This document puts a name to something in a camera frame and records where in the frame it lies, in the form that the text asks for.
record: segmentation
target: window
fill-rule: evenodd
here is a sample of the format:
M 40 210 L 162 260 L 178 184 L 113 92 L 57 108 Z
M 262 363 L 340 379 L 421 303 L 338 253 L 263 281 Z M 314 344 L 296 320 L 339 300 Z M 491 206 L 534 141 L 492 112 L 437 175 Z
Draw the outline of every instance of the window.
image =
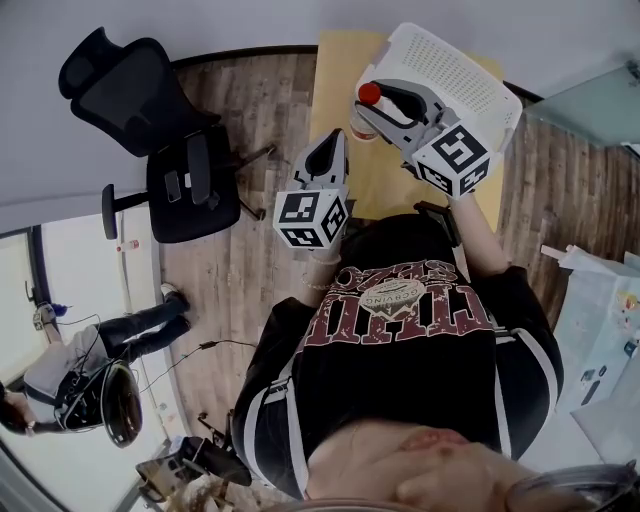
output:
M 47 338 L 33 327 L 30 232 L 0 239 L 0 381 L 9 384 L 44 352 Z

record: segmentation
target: black office chair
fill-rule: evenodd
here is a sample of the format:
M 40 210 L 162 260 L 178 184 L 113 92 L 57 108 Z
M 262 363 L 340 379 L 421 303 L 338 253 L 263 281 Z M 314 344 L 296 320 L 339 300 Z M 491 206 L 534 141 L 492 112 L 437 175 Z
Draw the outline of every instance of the black office chair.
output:
M 116 199 L 102 193 L 108 239 L 117 238 L 116 212 L 149 202 L 158 242 L 177 243 L 221 231 L 253 210 L 238 196 L 235 173 L 275 150 L 270 144 L 241 158 L 232 152 L 220 116 L 196 110 L 169 58 L 154 39 L 122 48 L 104 28 L 92 32 L 62 66 L 58 85 L 74 115 L 113 137 L 131 154 L 148 156 L 147 191 Z

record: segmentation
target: bracelet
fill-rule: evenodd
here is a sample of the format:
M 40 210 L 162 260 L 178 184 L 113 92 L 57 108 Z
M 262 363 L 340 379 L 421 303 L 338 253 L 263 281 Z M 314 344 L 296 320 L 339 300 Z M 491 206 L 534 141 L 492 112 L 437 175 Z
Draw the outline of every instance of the bracelet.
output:
M 306 276 L 307 273 L 305 272 L 304 274 L 302 274 L 302 277 L 300 278 L 300 280 L 302 281 L 302 284 L 304 284 L 305 286 L 308 286 L 309 288 L 311 288 L 312 290 L 318 290 L 318 291 L 327 291 L 329 288 L 331 288 L 330 284 L 311 284 L 309 281 L 307 281 L 304 276 Z
M 338 263 L 340 263 L 342 261 L 342 258 L 340 257 L 340 255 L 338 254 L 338 257 L 335 260 L 331 260 L 331 261 L 325 261 L 325 260 L 319 260 L 318 258 L 316 258 L 313 253 L 311 253 L 311 259 L 313 261 L 315 261 L 316 263 L 320 263 L 320 265 L 337 265 Z

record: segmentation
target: hand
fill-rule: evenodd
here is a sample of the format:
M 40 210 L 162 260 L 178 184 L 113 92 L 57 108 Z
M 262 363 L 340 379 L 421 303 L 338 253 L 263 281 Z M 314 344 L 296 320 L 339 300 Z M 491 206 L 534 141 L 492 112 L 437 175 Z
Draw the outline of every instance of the hand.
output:
M 43 304 L 37 310 L 43 324 L 50 324 L 56 319 L 56 313 L 51 304 Z

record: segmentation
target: small table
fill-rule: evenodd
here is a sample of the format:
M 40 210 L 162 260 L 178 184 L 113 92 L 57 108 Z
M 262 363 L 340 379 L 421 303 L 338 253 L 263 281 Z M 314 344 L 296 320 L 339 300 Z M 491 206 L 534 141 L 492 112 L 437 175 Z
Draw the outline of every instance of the small table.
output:
M 349 198 L 356 200 L 353 216 L 378 220 L 401 213 L 415 213 L 413 205 L 427 201 L 447 204 L 436 188 L 416 180 L 401 169 L 400 151 L 382 138 L 372 142 L 354 139 L 349 127 L 351 101 L 358 79 L 387 36 L 362 31 L 327 31 L 320 35 L 310 140 L 334 128 L 342 128 L 349 139 Z M 495 77 L 502 79 L 500 65 L 483 57 L 472 58 Z M 495 231 L 502 196 L 502 163 L 476 189 L 476 199 Z

